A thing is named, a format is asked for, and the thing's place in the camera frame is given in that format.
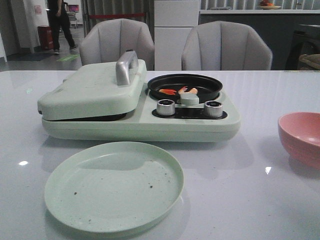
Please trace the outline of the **shrimp pieces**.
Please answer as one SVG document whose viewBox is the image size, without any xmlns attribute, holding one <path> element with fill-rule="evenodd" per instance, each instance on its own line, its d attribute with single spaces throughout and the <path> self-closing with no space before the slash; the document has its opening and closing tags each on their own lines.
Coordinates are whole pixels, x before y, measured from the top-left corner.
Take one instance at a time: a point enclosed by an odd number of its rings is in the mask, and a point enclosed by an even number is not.
<svg viewBox="0 0 320 240">
<path fill-rule="evenodd" d="M 166 94 L 166 95 L 182 95 L 182 94 L 186 94 L 186 93 L 191 93 L 191 94 L 198 94 L 198 90 L 196 88 L 191 88 L 190 90 L 188 90 L 188 86 L 183 86 L 182 88 L 180 88 L 179 90 L 175 90 L 175 89 L 169 89 L 169 88 L 162 88 L 159 90 L 160 93 Z"/>
</svg>

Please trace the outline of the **breakfast maker lid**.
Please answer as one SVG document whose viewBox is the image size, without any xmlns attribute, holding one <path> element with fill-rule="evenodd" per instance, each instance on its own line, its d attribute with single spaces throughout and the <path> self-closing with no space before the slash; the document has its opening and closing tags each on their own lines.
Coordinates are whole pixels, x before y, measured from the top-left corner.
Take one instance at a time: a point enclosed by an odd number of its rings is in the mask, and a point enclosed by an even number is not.
<svg viewBox="0 0 320 240">
<path fill-rule="evenodd" d="M 115 116 L 137 108 L 147 74 L 135 51 L 117 62 L 87 64 L 43 95 L 37 110 L 47 121 Z"/>
</svg>

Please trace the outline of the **pink bowl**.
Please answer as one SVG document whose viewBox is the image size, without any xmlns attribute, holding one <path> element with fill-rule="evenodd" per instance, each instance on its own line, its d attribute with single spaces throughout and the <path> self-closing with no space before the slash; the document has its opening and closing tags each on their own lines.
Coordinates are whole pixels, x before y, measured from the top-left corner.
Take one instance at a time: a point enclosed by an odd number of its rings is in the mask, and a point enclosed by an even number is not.
<svg viewBox="0 0 320 240">
<path fill-rule="evenodd" d="M 280 142 L 295 160 L 320 168 L 320 114 L 291 112 L 278 119 Z"/>
</svg>

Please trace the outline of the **mint green breakfast maker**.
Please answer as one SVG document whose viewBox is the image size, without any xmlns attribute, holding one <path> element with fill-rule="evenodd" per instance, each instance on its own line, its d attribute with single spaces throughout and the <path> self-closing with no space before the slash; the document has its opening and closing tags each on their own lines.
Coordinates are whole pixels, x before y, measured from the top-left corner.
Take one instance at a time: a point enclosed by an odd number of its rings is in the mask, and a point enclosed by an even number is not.
<svg viewBox="0 0 320 240">
<path fill-rule="evenodd" d="M 233 138 L 241 126 L 241 116 L 224 91 L 222 119 L 178 119 L 154 116 L 157 101 L 144 84 L 137 108 L 115 121 L 42 120 L 46 132 L 67 140 L 138 141 L 138 142 L 221 142 Z"/>
</svg>

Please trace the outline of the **left silver control knob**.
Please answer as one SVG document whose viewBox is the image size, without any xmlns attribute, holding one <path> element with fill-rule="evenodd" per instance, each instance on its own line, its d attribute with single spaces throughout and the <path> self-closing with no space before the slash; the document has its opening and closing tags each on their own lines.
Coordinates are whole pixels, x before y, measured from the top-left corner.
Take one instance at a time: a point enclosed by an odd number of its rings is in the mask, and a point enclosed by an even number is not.
<svg viewBox="0 0 320 240">
<path fill-rule="evenodd" d="M 172 116 L 175 114 L 175 102 L 171 99 L 161 99 L 157 102 L 156 113 L 160 116 Z"/>
</svg>

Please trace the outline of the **silver control knob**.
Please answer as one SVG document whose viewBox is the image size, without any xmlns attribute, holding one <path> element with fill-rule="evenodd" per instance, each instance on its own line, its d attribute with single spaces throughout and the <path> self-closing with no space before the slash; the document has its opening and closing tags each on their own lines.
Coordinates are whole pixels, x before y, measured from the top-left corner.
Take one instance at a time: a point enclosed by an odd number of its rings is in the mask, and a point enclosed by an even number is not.
<svg viewBox="0 0 320 240">
<path fill-rule="evenodd" d="M 171 99 L 161 99 L 157 102 L 156 113 L 160 116 L 172 116 L 175 114 L 175 102 Z"/>
<path fill-rule="evenodd" d="M 210 118 L 219 118 L 223 115 L 223 105 L 218 101 L 206 101 L 203 104 L 203 114 Z"/>
</svg>

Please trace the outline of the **right silver control knob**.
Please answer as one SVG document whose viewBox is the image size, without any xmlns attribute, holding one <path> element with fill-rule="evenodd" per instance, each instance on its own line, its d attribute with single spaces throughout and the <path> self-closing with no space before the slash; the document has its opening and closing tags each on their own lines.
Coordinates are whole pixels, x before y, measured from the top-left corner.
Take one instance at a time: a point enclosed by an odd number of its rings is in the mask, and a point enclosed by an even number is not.
<svg viewBox="0 0 320 240">
<path fill-rule="evenodd" d="M 219 118 L 223 115 L 223 105 L 218 101 L 206 101 L 203 104 L 203 114 L 210 118 Z"/>
</svg>

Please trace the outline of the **mint green plate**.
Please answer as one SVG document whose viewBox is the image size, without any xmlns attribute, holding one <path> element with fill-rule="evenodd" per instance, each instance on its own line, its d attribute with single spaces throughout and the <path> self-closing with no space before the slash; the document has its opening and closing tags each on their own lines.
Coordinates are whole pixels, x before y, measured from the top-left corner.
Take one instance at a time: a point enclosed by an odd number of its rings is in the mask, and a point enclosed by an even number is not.
<svg viewBox="0 0 320 240">
<path fill-rule="evenodd" d="M 71 228 L 119 237 L 159 223 L 183 188 L 183 169 L 164 149 L 111 142 L 63 161 L 47 180 L 44 201 L 49 212 Z"/>
</svg>

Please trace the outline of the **right grey chair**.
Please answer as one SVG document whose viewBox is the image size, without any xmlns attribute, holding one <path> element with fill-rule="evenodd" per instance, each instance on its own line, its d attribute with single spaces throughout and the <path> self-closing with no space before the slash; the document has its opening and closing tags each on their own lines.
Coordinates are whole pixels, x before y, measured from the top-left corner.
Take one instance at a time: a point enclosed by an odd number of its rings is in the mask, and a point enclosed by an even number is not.
<svg viewBox="0 0 320 240">
<path fill-rule="evenodd" d="M 273 53 L 249 25 L 213 21 L 193 27 L 181 56 L 184 71 L 268 71 Z"/>
</svg>

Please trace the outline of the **grey chair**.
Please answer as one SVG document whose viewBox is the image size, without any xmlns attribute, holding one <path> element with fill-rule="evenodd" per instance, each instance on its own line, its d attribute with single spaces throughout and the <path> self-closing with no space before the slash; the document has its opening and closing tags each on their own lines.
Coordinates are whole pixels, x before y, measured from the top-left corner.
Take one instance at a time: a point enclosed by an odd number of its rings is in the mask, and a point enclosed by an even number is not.
<svg viewBox="0 0 320 240">
<path fill-rule="evenodd" d="M 193 27 L 181 56 L 184 71 L 268 71 L 273 53 L 249 25 L 213 21 Z"/>
<path fill-rule="evenodd" d="M 82 65 L 116 62 L 127 50 L 134 50 L 154 69 L 155 45 L 146 23 L 131 19 L 112 19 L 96 24 L 80 44 Z"/>
</svg>

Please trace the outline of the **left grey chair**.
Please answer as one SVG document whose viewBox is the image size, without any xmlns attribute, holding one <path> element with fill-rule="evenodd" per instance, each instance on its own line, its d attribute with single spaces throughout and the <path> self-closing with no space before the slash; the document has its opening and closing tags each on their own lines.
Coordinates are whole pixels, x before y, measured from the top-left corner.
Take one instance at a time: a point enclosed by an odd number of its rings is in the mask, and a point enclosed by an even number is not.
<svg viewBox="0 0 320 240">
<path fill-rule="evenodd" d="M 154 69 L 155 45 L 146 23 L 131 19 L 112 19 L 96 24 L 80 44 L 82 65 L 116 62 L 127 50 L 134 50 Z"/>
</svg>

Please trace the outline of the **white cabinet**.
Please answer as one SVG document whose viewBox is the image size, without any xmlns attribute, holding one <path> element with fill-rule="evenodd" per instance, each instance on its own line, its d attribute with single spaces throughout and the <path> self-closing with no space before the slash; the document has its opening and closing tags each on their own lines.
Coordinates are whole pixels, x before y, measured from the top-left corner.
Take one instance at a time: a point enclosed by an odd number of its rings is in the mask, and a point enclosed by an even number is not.
<svg viewBox="0 0 320 240">
<path fill-rule="evenodd" d="M 199 0 L 154 1 L 154 69 L 180 71 L 191 29 L 198 25 Z"/>
</svg>

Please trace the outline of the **red trash bin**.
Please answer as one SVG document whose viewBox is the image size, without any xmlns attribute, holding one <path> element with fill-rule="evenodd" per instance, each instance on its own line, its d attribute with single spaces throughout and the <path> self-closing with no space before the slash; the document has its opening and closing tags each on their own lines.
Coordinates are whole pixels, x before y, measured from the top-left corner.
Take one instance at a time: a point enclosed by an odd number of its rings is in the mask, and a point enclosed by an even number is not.
<svg viewBox="0 0 320 240">
<path fill-rule="evenodd" d="M 42 25 L 37 27 L 40 46 L 43 50 L 52 50 L 54 48 L 52 30 L 50 26 Z"/>
</svg>

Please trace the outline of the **person in black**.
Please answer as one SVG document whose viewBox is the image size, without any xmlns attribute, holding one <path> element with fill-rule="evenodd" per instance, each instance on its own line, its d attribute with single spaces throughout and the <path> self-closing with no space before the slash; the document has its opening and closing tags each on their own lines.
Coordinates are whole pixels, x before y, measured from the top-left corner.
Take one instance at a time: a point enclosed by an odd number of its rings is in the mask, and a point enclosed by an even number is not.
<svg viewBox="0 0 320 240">
<path fill-rule="evenodd" d="M 53 51 L 55 55 L 60 54 L 60 43 L 59 34 L 60 29 L 64 34 L 67 43 L 69 44 L 69 49 L 75 50 L 78 45 L 75 43 L 73 36 L 70 31 L 70 19 L 68 17 L 67 11 L 65 9 L 65 4 L 63 0 L 48 0 L 48 22 L 51 28 Z"/>
</svg>

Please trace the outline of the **dark grey counter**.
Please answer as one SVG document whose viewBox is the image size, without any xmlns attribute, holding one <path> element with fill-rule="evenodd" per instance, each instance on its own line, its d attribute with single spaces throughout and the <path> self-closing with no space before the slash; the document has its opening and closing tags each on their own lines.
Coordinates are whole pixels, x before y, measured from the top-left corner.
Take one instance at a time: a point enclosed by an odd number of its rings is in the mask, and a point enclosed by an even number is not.
<svg viewBox="0 0 320 240">
<path fill-rule="evenodd" d="M 273 53 L 272 70 L 285 70 L 294 30 L 298 25 L 320 25 L 320 11 L 201 10 L 199 23 L 227 21 L 251 26 Z"/>
</svg>

